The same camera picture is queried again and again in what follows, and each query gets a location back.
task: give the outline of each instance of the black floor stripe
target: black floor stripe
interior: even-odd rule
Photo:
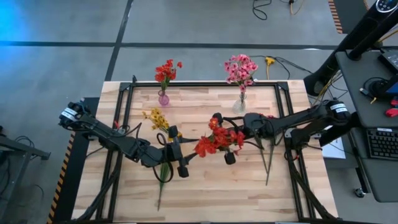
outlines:
[[[114,47],[112,42],[40,42],[40,41],[0,41],[0,46],[26,47]]]
[[[290,44],[197,44],[197,43],[122,43],[121,47],[137,48],[191,48],[191,49],[284,49],[335,50],[337,45],[290,45]]]
[[[116,38],[116,43],[113,48],[111,60],[109,61],[108,69],[106,71],[105,81],[112,80],[114,66],[116,65],[116,60],[118,59],[119,50],[120,50],[121,42],[123,40],[124,31],[126,30],[127,21],[129,20],[129,14],[130,14],[132,2],[133,2],[133,0],[128,0],[126,9],[124,10],[124,15],[123,15],[122,23],[120,24],[118,37]]]
[[[91,114],[95,116],[99,98],[85,98],[84,104],[87,105]],[[89,142],[83,137],[81,132],[76,132],[72,143],[72,150],[69,156],[67,169],[61,168],[65,175],[62,178],[63,184],[60,186],[61,191],[55,190],[59,195],[56,201],[56,208],[52,223],[59,223],[60,221],[70,220],[75,206],[76,196],[83,173],[83,168],[86,159]]]

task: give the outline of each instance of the black device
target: black device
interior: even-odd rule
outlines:
[[[220,125],[223,121],[227,121],[233,125],[229,130],[242,131],[245,134],[245,139],[250,138],[274,138],[277,134],[285,131],[285,142],[290,149],[301,151],[308,143],[310,136],[322,131],[329,125],[343,126],[349,122],[350,113],[347,111],[343,102],[338,100],[327,100],[321,102],[319,105],[313,106],[307,110],[293,113],[282,118],[266,118],[262,114],[248,113],[242,117],[237,118],[223,118],[220,113],[216,113],[213,117],[218,118]],[[69,103],[67,108],[60,115],[61,125],[65,129],[81,131],[83,135],[98,137],[99,143],[108,150],[116,150],[122,152],[128,159],[134,162],[141,162],[145,167],[154,167],[161,163],[167,162],[171,164],[172,161],[178,161],[178,173],[181,177],[188,177],[188,169],[186,166],[189,161],[196,156],[196,153],[182,157],[180,143],[177,140],[177,128],[172,126],[169,129],[171,138],[174,141],[171,143],[162,142],[160,133],[157,134],[158,141],[163,145],[162,148],[157,149],[150,145],[149,141],[138,138],[138,130],[141,125],[138,125],[132,131],[127,133],[120,133],[117,129],[112,129],[107,125],[98,121],[89,111],[89,109],[82,103]],[[237,126],[234,120],[242,119],[243,125]],[[304,128],[296,128],[296,126],[305,124]],[[133,131],[136,132],[136,137],[128,136]],[[225,153],[225,161],[228,165],[235,163],[235,158],[232,152],[223,149]],[[309,187],[303,181],[300,173],[293,164],[291,155],[287,157],[289,166],[292,166],[291,176],[301,186],[305,194],[310,198],[311,203],[316,208],[320,216],[327,220],[335,220],[340,222],[333,215],[329,214],[327,210],[321,205],[316,196],[312,193]],[[101,188],[99,194],[94,199],[93,203],[88,207],[86,212],[72,223],[87,222],[94,214],[99,201],[101,201],[111,184],[117,178],[120,170],[114,170],[109,176],[108,181]]]
[[[394,75],[390,80],[375,78],[374,81],[369,80],[368,85],[364,83],[364,87],[372,94],[372,96],[380,99],[388,99],[398,96],[398,75]]]
[[[398,74],[398,52],[396,50],[384,52],[378,56],[378,59],[392,74]]]
[[[337,52],[352,49],[348,53],[349,58],[358,60],[362,53],[373,47],[377,40],[391,30],[398,22],[398,11],[395,10],[397,6],[398,0],[377,0],[323,65],[316,72],[304,78],[307,93],[318,96],[321,89],[339,70],[335,57]]]
[[[398,131],[367,129],[369,156],[398,161]]]

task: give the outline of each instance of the red flower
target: red flower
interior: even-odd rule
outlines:
[[[211,130],[214,130],[218,127],[218,119],[217,118],[211,118],[209,122],[209,128]]]
[[[171,80],[175,80],[175,77],[177,76],[177,72],[176,72],[176,70],[174,70],[172,73],[171,73],[171,76],[170,76],[170,79]]]
[[[173,59],[168,59],[166,61],[166,65],[169,66],[169,67],[173,67]]]
[[[238,131],[238,136],[236,138],[236,142],[240,149],[242,149],[243,141],[244,141],[244,134],[241,131]]]
[[[210,154],[216,153],[216,146],[210,141],[210,139],[202,136],[194,150],[200,157],[205,157],[206,152]]]
[[[235,150],[235,151],[234,151],[234,154],[238,156],[240,150],[242,150],[242,149]]]
[[[236,134],[236,132],[234,130],[229,131],[229,136],[231,138],[231,142],[235,141],[235,139],[238,138],[238,135]]]
[[[225,128],[217,127],[213,130],[214,135],[227,135],[228,131]]]
[[[217,147],[223,146],[223,147],[228,147],[229,146],[229,142],[228,142],[228,138],[225,135],[217,135],[215,137],[215,145]]]
[[[165,75],[163,73],[158,73],[155,75],[155,80],[158,82],[162,82],[165,79]]]
[[[155,68],[155,72],[163,72],[163,66],[159,66]]]

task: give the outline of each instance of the wooden table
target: wooden table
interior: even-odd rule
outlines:
[[[294,111],[309,107],[302,80],[289,80]],[[111,126],[118,96],[119,82],[104,83],[99,100],[97,119]],[[140,138],[160,147],[157,131],[151,122],[143,120],[142,111],[150,113],[159,106],[158,88],[134,88],[129,125],[143,122]],[[231,87],[168,88],[170,104],[161,108],[170,125],[177,125],[185,138],[199,138],[211,131],[208,121],[215,112],[236,116],[232,105],[239,97],[239,89]],[[278,117],[275,91],[270,87],[252,86],[247,91],[247,112],[258,112]],[[319,146],[316,141],[309,143]],[[88,153],[99,148],[90,143]],[[189,154],[195,143],[182,144],[183,154]],[[246,144],[236,163],[227,166],[223,154],[196,157],[188,166],[190,176],[180,178],[176,166],[174,179],[164,187],[160,210],[157,211],[159,183],[152,169],[142,167],[124,158],[119,181],[114,222],[273,222],[297,221],[283,141],[275,148],[269,183],[259,150]],[[107,150],[91,155],[85,161],[73,217],[80,216],[100,190]],[[326,173],[322,152],[303,150],[310,187],[333,215],[337,216],[335,202]],[[266,161],[269,150],[266,149]],[[300,191],[303,209],[308,216],[305,197]],[[108,211],[110,194],[106,197],[104,215]]]

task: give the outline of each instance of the vase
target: vase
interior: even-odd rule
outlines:
[[[157,94],[159,95],[160,105],[162,106],[168,105],[168,103],[170,102],[170,98],[169,96],[166,95],[166,91],[160,90]]]
[[[246,111],[246,95],[244,93],[241,93],[239,96],[239,99],[236,100],[236,102],[234,103],[232,110],[234,113],[236,114],[241,114],[241,113],[245,113]]]

